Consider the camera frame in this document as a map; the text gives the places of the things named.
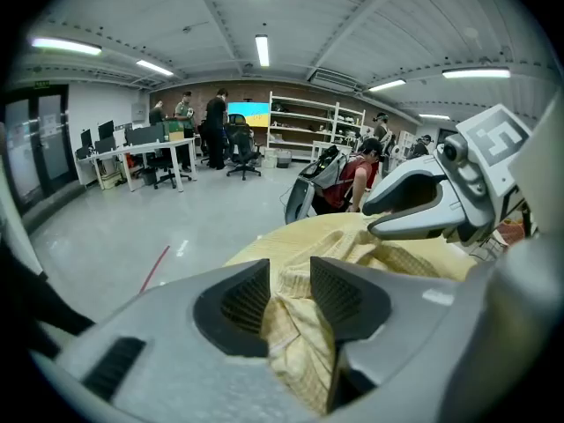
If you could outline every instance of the shelf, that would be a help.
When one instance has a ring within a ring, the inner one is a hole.
[[[338,112],[339,112],[339,113],[349,113],[349,114],[351,114],[351,115],[362,116],[362,112],[360,112],[360,111],[356,111],[356,110],[354,110],[354,109],[343,108],[343,107],[339,107]]]
[[[343,121],[337,121],[337,123],[340,123],[342,125],[348,125],[349,127],[356,127],[357,129],[360,128],[359,125],[352,123],[352,122],[343,122]]]
[[[311,133],[312,135],[324,135],[326,137],[331,136],[331,132],[323,133],[321,131],[311,131],[306,129],[295,129],[294,127],[274,127],[271,125],[271,130],[288,130],[288,131],[300,131],[302,133]]]
[[[294,141],[272,141],[269,139],[269,145],[300,145],[302,147],[313,147],[313,144],[309,143],[294,143]]]
[[[285,113],[284,111],[271,111],[271,116],[293,117],[295,119],[305,119],[307,121],[333,122],[332,119],[321,116],[302,115],[300,113]]]
[[[330,105],[329,103],[314,102],[312,100],[296,99],[294,97],[282,97],[279,95],[273,95],[272,101],[277,100],[280,103],[288,103],[291,105],[300,105],[302,107],[312,107],[312,108],[323,108],[323,109],[335,109],[335,105]]]

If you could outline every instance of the gray floor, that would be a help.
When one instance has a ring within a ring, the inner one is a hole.
[[[200,168],[197,182],[183,181],[183,193],[167,184],[133,193],[127,185],[92,187],[40,226],[32,244],[49,283],[99,321],[139,293],[167,246],[148,288],[220,267],[284,225],[279,198],[303,167],[262,168],[262,177],[245,182]]]

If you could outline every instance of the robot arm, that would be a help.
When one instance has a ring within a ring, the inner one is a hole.
[[[400,165],[375,187],[364,213],[392,213],[369,226],[372,234],[390,240],[443,234],[470,245],[524,202],[508,166],[530,129],[501,104],[456,128],[433,155]]]

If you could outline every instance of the backpack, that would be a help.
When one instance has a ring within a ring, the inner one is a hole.
[[[335,145],[332,145],[319,156],[318,161],[311,163],[301,171],[299,176],[321,189],[327,189],[340,183],[352,182],[353,179],[340,179],[348,161],[349,155],[342,153]]]

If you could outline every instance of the fluorescent tube light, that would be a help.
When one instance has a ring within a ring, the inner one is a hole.
[[[148,63],[145,60],[137,61],[137,64],[139,64],[140,66],[146,67],[148,69],[153,69],[154,71],[160,72],[163,75],[167,75],[167,76],[174,75],[170,70],[166,70],[166,69],[163,69],[159,66],[155,66],[154,64]]]
[[[256,50],[258,50],[258,60],[261,66],[268,67],[271,65],[268,57],[268,36],[266,34],[258,34],[255,36]]]
[[[446,121],[450,120],[450,118],[445,115],[419,115],[419,117],[425,117],[426,119],[444,119]]]
[[[100,47],[94,45],[55,38],[35,38],[32,41],[32,45],[40,48],[59,48],[61,50],[70,50],[72,52],[87,53],[88,55],[98,55],[102,51]]]
[[[400,85],[405,85],[405,80],[396,80],[396,81],[390,81],[389,83],[384,83],[383,85],[378,85],[375,86],[373,88],[370,88],[369,91],[380,91],[381,89],[386,89],[386,88],[392,88],[394,86],[400,86]]]
[[[511,72],[509,69],[503,68],[488,68],[488,69],[458,69],[458,70],[444,70],[442,75],[445,78],[509,78]]]

